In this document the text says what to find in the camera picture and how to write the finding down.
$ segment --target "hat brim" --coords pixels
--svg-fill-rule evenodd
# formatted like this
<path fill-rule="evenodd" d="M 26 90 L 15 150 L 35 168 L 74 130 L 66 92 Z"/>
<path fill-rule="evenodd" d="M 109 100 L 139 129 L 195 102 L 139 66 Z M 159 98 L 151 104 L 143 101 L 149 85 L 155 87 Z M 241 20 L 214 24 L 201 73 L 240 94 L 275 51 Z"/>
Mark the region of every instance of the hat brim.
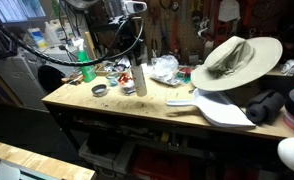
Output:
<path fill-rule="evenodd" d="M 191 73 L 193 85 L 206 91 L 223 91 L 252 82 L 272 70 L 282 55 L 281 43 L 269 37 L 252 38 L 246 41 L 254 48 L 255 53 L 246 67 L 230 76 L 214 78 L 204 65 L 199 66 Z"/>

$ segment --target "window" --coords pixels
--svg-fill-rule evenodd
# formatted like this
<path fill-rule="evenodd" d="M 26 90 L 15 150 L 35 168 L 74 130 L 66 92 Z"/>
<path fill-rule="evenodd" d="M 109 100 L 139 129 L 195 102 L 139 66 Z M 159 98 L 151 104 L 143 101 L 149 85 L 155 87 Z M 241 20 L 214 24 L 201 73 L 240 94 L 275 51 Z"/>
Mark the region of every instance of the window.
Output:
<path fill-rule="evenodd" d="M 4 23 L 28 21 L 45 16 L 39 0 L 0 0 L 0 19 Z"/>

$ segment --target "green bottle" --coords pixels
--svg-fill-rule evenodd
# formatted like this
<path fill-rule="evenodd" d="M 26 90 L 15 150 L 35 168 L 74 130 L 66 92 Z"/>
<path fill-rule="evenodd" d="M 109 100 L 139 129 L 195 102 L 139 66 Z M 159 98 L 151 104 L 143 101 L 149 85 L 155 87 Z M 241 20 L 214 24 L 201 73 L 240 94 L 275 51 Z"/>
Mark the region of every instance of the green bottle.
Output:
<path fill-rule="evenodd" d="M 78 60 L 79 62 L 89 62 L 89 58 L 84 51 L 84 39 L 73 38 L 72 40 L 74 46 L 78 46 Z M 84 82 L 88 83 L 96 78 L 95 69 L 93 66 L 83 66 L 80 67 L 82 74 L 85 76 Z"/>

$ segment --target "beige hat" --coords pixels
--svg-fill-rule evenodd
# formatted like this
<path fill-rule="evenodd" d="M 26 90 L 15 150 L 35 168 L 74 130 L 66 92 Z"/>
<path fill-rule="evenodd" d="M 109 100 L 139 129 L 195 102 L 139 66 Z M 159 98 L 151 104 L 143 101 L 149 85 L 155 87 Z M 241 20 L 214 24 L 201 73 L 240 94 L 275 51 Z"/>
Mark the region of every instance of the beige hat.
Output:
<path fill-rule="evenodd" d="M 205 63 L 191 73 L 191 82 L 207 91 L 236 88 L 269 72 L 282 52 L 282 45 L 275 38 L 245 40 L 233 36 L 211 52 Z"/>

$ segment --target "wooden workbench top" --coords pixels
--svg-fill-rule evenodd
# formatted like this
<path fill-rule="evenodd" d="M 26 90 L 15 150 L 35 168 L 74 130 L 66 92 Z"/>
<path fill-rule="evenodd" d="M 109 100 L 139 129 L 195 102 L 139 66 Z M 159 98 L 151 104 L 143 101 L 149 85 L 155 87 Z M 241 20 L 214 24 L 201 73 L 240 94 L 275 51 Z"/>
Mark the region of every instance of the wooden workbench top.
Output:
<path fill-rule="evenodd" d="M 92 180 L 93 170 L 0 143 L 0 159 L 64 180 Z"/>
<path fill-rule="evenodd" d="M 191 83 L 171 87 L 146 77 L 148 94 L 138 97 L 136 94 L 125 96 L 120 87 L 109 87 L 110 91 L 104 97 L 94 97 L 91 88 L 98 84 L 108 84 L 105 77 L 98 76 L 90 83 L 78 86 L 63 85 L 43 99 L 45 104 L 85 109 L 93 112 L 113 115 L 137 117 L 171 124 L 182 124 L 192 127 L 201 127 L 218 131 L 262 136 L 266 138 L 294 137 L 294 131 L 282 121 L 282 113 L 271 124 L 263 124 L 254 129 L 221 128 L 215 127 L 204 119 L 197 107 L 168 107 L 167 100 L 188 100 L 192 94 L 188 93 L 194 87 Z"/>

